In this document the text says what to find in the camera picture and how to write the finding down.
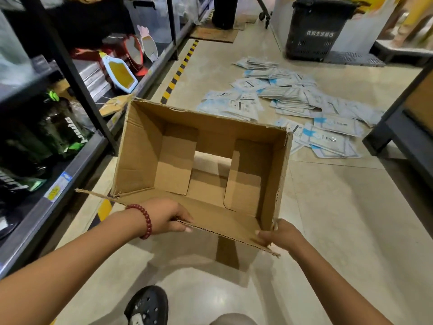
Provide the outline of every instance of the bead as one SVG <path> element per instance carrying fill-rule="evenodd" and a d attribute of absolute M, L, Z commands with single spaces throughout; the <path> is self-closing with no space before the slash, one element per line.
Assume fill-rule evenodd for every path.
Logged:
<path fill-rule="evenodd" d="M 138 205 L 138 204 L 130 204 L 126 208 L 127 209 L 136 208 L 141 213 L 143 213 L 144 218 L 146 219 L 146 234 L 141 236 L 141 239 L 144 239 L 144 240 L 148 239 L 150 234 L 152 233 L 152 222 L 150 220 L 149 213 L 147 213 L 147 211 L 144 209 L 144 207 L 142 207 L 141 205 Z"/>

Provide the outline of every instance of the plastic pallet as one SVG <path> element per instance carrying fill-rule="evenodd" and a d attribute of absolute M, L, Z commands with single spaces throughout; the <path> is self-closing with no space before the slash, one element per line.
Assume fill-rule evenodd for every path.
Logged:
<path fill-rule="evenodd" d="M 359 54 L 357 52 L 331 51 L 323 60 L 324 63 L 338 65 L 358 65 L 383 67 L 385 63 L 372 54 Z"/>

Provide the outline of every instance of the beige floor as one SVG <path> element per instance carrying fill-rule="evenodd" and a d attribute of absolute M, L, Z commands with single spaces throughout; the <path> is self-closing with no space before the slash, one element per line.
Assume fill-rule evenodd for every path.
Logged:
<path fill-rule="evenodd" d="M 181 52 L 183 59 L 192 40 Z M 242 76 L 231 65 L 264 57 L 314 77 L 334 96 L 387 109 L 418 74 L 404 66 L 336 66 L 284 60 L 261 22 L 239 32 L 235 43 L 200 41 L 168 104 L 194 109 L 209 90 L 230 88 Z M 180 62 L 153 101 L 159 101 Z M 260 121 L 277 116 L 263 101 Z M 299 122 L 308 119 L 292 118 Z M 293 222 L 331 264 L 395 324 L 429 324 L 433 318 L 433 242 L 382 163 L 359 139 L 360 159 L 318 159 L 308 148 L 290 157 L 280 217 Z M 110 189 L 116 159 L 95 191 Z M 89 197 L 60 245 L 84 232 L 100 200 Z M 111 256 L 57 318 L 56 324 L 111 324 L 121 319 L 141 287 L 163 287 L 169 324 L 207 325 L 238 312 L 258 325 L 330 324 L 303 273 L 283 253 L 277 259 L 207 232 L 134 240 Z"/>

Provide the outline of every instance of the floor marking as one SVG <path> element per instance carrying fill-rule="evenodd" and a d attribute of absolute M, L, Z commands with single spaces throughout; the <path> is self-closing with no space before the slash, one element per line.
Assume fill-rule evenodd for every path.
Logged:
<path fill-rule="evenodd" d="M 163 103 L 164 105 L 167 103 L 168 99 L 170 98 L 170 94 L 173 92 L 173 89 L 175 88 L 176 83 L 179 81 L 180 76 L 184 72 L 185 67 L 187 66 L 187 63 L 191 59 L 192 54 L 194 53 L 195 48 L 197 47 L 198 40 L 195 40 L 192 44 L 192 47 L 188 51 L 186 57 L 183 59 L 181 65 L 177 69 L 176 74 L 171 79 L 170 83 L 168 84 L 168 87 L 165 89 L 164 94 L 162 95 L 160 103 Z"/>
<path fill-rule="evenodd" d="M 113 205 L 114 205 L 113 201 L 104 199 L 101 205 L 99 206 L 98 213 L 96 213 L 95 217 L 93 218 L 88 230 L 92 229 L 93 227 L 97 226 L 102 221 L 104 221 L 106 217 L 108 217 L 108 215 L 110 214 L 111 210 L 113 209 Z"/>

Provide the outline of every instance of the cardboard box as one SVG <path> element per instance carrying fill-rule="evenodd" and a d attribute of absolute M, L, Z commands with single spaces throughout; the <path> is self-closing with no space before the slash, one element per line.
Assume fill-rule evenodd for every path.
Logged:
<path fill-rule="evenodd" d="M 169 197 L 192 227 L 268 251 L 255 231 L 278 218 L 292 134 L 272 125 L 143 99 L 128 107 L 111 196 L 128 205 Z M 231 159 L 228 178 L 193 168 L 195 152 Z"/>

